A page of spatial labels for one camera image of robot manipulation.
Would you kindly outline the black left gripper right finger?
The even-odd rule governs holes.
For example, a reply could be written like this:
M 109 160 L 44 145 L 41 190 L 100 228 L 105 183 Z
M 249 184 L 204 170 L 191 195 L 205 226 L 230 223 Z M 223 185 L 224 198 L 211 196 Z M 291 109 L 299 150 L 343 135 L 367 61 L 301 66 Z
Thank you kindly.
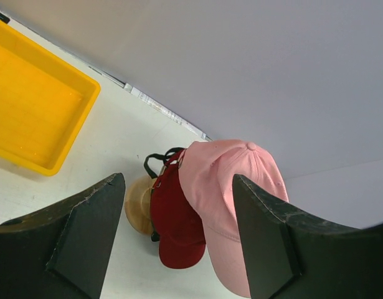
M 383 298 L 383 223 L 327 221 L 239 174 L 232 189 L 252 298 Z

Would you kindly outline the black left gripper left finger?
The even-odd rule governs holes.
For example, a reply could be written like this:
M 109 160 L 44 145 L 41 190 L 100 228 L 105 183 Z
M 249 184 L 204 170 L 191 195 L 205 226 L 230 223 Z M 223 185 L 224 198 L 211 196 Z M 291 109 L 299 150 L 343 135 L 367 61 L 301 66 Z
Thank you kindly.
M 99 298 L 124 196 L 114 173 L 0 224 L 0 298 Z

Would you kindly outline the red LA cap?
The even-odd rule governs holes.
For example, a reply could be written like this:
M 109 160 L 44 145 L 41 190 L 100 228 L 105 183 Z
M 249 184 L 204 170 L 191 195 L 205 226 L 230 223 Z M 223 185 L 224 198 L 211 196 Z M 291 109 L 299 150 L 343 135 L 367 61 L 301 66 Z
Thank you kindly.
M 149 208 L 151 240 L 159 243 L 161 263 L 172 269 L 194 266 L 206 249 L 201 218 L 188 203 L 179 182 L 183 151 L 172 148 L 165 154 L 151 154 L 144 161 L 145 170 L 155 180 Z

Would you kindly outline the pink cap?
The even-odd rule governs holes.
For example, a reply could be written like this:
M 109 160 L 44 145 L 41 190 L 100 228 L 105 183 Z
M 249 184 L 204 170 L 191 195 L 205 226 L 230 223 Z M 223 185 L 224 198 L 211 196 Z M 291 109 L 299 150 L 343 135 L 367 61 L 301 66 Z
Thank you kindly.
M 214 272 L 232 293 L 250 297 L 232 192 L 233 176 L 248 177 L 266 192 L 288 201 L 280 170 L 272 155 L 253 142 L 193 142 L 182 155 L 179 182 L 202 220 Z

